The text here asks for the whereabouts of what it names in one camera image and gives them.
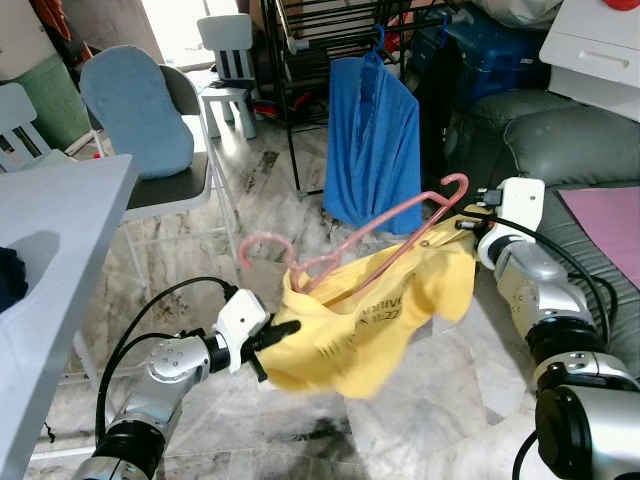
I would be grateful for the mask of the yellow t-shirt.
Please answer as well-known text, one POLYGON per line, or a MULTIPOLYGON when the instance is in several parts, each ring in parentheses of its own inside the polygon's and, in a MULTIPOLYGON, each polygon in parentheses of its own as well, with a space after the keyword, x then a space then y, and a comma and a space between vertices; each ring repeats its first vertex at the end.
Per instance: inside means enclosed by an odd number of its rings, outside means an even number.
POLYGON ((374 282, 367 276, 396 252, 388 247, 340 266, 312 291, 282 280, 275 323, 300 329, 259 352, 268 380, 292 393, 370 398, 398 369, 417 333, 442 319, 457 324, 474 296, 476 237, 454 219, 417 239, 374 282))

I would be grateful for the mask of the pink plastic hanger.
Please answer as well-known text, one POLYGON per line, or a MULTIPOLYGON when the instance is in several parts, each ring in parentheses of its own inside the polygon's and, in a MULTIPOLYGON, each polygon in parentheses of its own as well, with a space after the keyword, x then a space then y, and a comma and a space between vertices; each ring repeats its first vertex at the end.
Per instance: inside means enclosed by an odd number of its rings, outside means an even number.
POLYGON ((236 251, 236 259, 239 265, 243 266, 243 268, 248 268, 248 266, 250 266, 250 260, 248 260, 247 252, 250 248, 262 242, 278 243, 284 250, 284 265, 288 273, 287 280, 289 287, 291 287, 294 292, 308 294, 314 291, 317 285, 323 283, 325 279, 328 279, 335 269, 339 268, 340 260, 342 260, 344 253, 346 253, 347 250, 351 250, 352 247, 355 247, 362 238, 369 236, 370 233, 375 232, 381 225, 388 223, 389 220, 396 218, 397 215, 411 209, 411 207, 421 207, 426 200, 431 200, 434 201, 435 204, 438 204, 438 209, 430 216, 430 219, 426 220, 419 229, 416 229, 410 238, 399 244, 398 250, 394 252, 392 256, 388 257, 387 260, 381 262, 378 268, 374 270, 374 273, 367 276, 364 283, 358 285, 355 292, 360 292, 362 289, 365 289, 367 285, 375 282, 385 270, 389 269, 390 266, 397 261, 399 256, 402 256, 404 252, 410 251, 417 241, 419 241, 422 234, 429 232, 435 224, 439 223, 439 220, 444 218, 447 212, 451 211, 454 206, 460 204, 460 201, 465 198, 468 191, 468 178, 462 173, 445 175, 442 179, 442 186, 457 186, 457 191, 454 192, 451 197, 444 197, 434 191, 426 191, 420 193, 420 195, 408 198, 408 200, 402 202, 402 204, 392 207, 392 209, 385 211, 384 214, 379 215, 378 218, 372 219, 370 223, 365 224, 364 227, 356 230, 356 233, 353 233, 346 242, 340 244, 337 250, 333 250, 323 256, 317 256, 315 259, 302 262, 302 264, 298 264, 296 260, 296 251, 294 251, 293 244, 289 242, 287 238, 271 232, 255 232, 251 234, 251 236, 242 239, 236 251))

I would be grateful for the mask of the navy blue garment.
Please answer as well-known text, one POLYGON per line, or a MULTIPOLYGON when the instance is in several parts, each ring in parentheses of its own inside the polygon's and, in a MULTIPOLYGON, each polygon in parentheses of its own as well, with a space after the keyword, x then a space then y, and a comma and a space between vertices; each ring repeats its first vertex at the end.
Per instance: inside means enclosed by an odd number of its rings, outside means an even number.
POLYGON ((17 251, 0 247, 0 314, 22 301, 28 291, 26 262, 17 251))

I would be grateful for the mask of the blue plastic hanger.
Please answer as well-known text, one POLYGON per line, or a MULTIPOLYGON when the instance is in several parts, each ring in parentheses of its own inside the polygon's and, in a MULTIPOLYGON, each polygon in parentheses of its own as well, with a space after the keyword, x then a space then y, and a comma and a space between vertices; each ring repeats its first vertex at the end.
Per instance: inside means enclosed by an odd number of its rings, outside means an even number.
POLYGON ((389 55, 389 52, 384 49, 385 41, 387 41, 387 28, 378 23, 375 23, 372 28, 376 32, 375 40, 371 42, 369 51, 362 55, 362 60, 365 63, 385 65, 389 55))

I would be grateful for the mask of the green leather sofa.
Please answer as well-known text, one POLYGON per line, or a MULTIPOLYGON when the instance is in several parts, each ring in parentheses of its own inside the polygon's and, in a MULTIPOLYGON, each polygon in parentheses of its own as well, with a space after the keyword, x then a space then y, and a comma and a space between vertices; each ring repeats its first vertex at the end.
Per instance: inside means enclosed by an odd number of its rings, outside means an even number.
POLYGON ((625 116, 545 90, 494 93, 453 114, 445 133, 442 173, 461 172, 471 187, 511 177, 538 178, 548 191, 538 232, 616 289, 608 351, 637 372, 640 292, 557 195, 561 189, 636 187, 640 129, 625 116))

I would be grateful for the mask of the black garment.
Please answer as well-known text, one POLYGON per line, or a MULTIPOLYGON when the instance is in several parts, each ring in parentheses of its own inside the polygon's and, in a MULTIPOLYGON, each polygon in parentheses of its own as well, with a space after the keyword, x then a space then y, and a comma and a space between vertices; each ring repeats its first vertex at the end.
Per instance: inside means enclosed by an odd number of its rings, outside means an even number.
POLYGON ((434 189, 447 173, 443 129, 451 120, 454 83, 460 67, 454 50, 438 52, 420 76, 413 91, 419 101, 420 169, 422 189, 434 189))

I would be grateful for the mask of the bright blue shirt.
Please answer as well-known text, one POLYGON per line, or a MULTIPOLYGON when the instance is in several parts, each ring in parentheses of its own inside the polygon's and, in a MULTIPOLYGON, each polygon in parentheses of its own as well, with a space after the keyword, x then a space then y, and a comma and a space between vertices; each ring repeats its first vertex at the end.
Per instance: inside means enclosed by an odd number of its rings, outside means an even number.
POLYGON ((362 227, 422 192, 419 101, 370 54, 332 61, 323 207, 362 227))

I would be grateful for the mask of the pink mat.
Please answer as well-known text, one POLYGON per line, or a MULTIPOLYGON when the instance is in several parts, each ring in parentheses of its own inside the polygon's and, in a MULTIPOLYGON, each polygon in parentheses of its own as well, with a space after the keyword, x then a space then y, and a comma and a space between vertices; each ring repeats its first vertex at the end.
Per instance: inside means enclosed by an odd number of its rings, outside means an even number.
POLYGON ((640 188, 562 189, 558 196, 591 242, 640 287, 640 188))

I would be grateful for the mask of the blue suitcase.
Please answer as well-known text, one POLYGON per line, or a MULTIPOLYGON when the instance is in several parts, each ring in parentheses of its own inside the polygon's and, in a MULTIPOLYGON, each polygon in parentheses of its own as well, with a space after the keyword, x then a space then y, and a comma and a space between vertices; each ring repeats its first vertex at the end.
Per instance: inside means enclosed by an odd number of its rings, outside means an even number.
POLYGON ((461 55, 454 92, 458 111, 493 93, 544 90, 549 84, 550 67, 539 59, 547 32, 503 26, 466 4, 448 19, 445 36, 461 55))

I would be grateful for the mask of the grey folding chair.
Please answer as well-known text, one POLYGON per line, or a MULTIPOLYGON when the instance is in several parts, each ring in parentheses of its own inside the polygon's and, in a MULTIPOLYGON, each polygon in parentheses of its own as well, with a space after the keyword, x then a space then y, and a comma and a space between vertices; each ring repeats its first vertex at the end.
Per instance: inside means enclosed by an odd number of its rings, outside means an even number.
POLYGON ((131 253, 132 265, 136 271, 138 283, 141 284, 143 293, 146 294, 151 294, 152 288, 140 247, 143 244, 173 241, 174 237, 137 241, 125 225, 128 221, 157 218, 161 215, 180 214, 180 212, 197 209, 197 207, 207 204, 211 192, 216 191, 219 193, 220 227, 175 236, 175 239, 182 241, 182 239, 201 236, 224 236, 227 238, 229 251, 234 253, 238 244, 239 229, 236 201, 234 201, 228 186, 223 161, 220 160, 218 152, 209 147, 209 129, 207 129, 204 108, 202 108, 201 97, 198 95, 196 87, 178 69, 169 67, 169 65, 160 65, 159 70, 163 73, 170 100, 174 102, 175 109, 182 115, 189 133, 195 137, 195 154, 193 154, 191 168, 182 173, 165 178, 138 180, 136 187, 133 188, 131 198, 129 198, 127 210, 124 212, 122 230, 125 243, 128 244, 128 250, 131 253))

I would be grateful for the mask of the white drawer box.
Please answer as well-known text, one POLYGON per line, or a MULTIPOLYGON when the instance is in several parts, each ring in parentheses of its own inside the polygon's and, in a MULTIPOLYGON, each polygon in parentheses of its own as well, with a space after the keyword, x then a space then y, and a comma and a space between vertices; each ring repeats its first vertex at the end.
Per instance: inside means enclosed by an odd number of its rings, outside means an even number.
POLYGON ((639 119, 640 8, 563 0, 539 58, 550 67, 548 91, 639 119))

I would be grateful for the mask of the light blue plastic table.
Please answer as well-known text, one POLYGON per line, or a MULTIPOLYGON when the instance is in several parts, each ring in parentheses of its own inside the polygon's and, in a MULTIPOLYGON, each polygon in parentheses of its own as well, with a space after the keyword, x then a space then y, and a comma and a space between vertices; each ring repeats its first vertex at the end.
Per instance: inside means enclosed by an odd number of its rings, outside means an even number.
POLYGON ((138 179, 131 156, 0 175, 0 247, 26 297, 0 312, 0 480, 20 480, 138 179))

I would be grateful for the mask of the black metal drying rack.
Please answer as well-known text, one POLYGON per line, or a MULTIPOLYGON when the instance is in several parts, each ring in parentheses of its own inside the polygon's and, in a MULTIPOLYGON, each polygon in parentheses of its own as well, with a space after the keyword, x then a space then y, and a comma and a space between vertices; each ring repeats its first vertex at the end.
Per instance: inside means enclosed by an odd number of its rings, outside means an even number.
POLYGON ((387 28, 387 67, 403 81, 410 40, 422 28, 443 27, 461 0, 259 0, 270 70, 259 82, 273 102, 287 141, 294 191, 320 195, 300 174, 294 136, 328 127, 332 61, 360 58, 375 40, 375 23, 387 28))

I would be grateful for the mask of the blue seat cushion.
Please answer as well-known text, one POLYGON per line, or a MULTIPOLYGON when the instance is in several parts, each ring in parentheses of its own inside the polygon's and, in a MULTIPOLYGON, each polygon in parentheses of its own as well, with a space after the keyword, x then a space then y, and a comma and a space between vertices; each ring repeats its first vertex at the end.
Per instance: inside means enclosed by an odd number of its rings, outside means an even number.
POLYGON ((173 177, 189 168, 195 134, 184 118, 200 114, 200 104, 182 72, 120 45, 83 64, 79 91, 111 146, 132 156, 141 178, 173 177))

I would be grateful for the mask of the green laundry basket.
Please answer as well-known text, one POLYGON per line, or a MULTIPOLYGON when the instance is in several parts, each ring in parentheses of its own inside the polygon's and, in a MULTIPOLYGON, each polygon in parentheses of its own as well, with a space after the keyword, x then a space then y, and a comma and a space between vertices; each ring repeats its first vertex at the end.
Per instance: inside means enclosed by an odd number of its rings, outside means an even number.
POLYGON ((41 61, 14 82, 23 87, 35 106, 33 125, 47 145, 65 150, 90 132, 90 115, 60 56, 41 61))

